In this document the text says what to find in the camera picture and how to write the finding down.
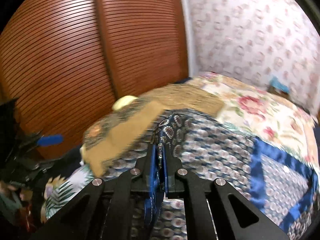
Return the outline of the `pale yellow pillow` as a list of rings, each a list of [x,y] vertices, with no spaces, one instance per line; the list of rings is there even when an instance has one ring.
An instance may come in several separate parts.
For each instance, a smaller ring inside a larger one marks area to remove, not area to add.
[[[126,95],[123,96],[121,98],[119,98],[112,106],[112,110],[113,111],[118,111],[121,108],[129,105],[130,103],[132,103],[133,101],[135,101],[137,99],[136,96],[132,96],[132,95]]]

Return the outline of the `palm leaf print sheet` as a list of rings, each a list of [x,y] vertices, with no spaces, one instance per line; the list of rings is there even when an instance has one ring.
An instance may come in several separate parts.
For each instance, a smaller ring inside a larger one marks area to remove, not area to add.
[[[69,178],[57,176],[50,178],[44,191],[44,203],[41,207],[40,221],[45,223],[65,206],[94,178],[89,165],[80,166]]]

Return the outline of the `brown louvered wardrobe door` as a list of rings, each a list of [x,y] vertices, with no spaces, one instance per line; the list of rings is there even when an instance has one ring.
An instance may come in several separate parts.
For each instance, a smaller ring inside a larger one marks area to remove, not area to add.
[[[25,0],[1,33],[1,87],[57,158],[125,95],[187,78],[181,0]]]

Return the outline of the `cardboard box with blue cloth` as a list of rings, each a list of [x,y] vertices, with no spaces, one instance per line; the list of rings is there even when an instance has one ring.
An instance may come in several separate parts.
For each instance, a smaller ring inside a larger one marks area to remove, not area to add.
[[[267,92],[285,98],[290,99],[290,89],[286,85],[282,84],[276,77],[273,77],[268,85]]]

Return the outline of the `pink circle sheer curtain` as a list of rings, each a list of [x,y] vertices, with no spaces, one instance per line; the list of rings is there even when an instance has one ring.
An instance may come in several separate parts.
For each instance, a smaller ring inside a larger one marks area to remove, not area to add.
[[[183,0],[190,70],[267,89],[319,110],[319,34],[295,0]]]

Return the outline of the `navy patterned satin garment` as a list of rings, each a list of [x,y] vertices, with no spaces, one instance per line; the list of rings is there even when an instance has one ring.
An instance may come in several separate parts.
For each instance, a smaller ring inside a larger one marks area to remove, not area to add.
[[[102,239],[236,239],[224,222],[223,199],[208,198],[199,215],[210,213],[210,227],[191,224],[186,198],[165,197],[164,179],[169,175],[166,157],[179,159],[179,167],[192,177],[191,188],[222,178],[226,186],[248,199],[288,239],[319,239],[319,179],[316,172],[257,137],[229,130],[207,114],[182,109],[165,111],[140,138],[132,142],[108,172],[117,177],[154,149],[154,197],[137,199],[126,230],[109,232]]]

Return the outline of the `floral bed blanket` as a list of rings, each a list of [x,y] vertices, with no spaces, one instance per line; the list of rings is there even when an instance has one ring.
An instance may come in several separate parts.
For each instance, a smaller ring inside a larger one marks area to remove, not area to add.
[[[224,102],[216,118],[220,123],[256,135],[319,170],[315,120],[289,100],[237,79],[210,72],[187,83]]]

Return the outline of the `mustard gold patterned cloth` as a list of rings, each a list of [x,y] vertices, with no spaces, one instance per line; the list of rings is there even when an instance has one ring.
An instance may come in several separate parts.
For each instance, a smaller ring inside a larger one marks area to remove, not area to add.
[[[215,118],[224,105],[218,96],[188,84],[153,89],[90,126],[82,158],[100,177],[166,110],[194,109]]]

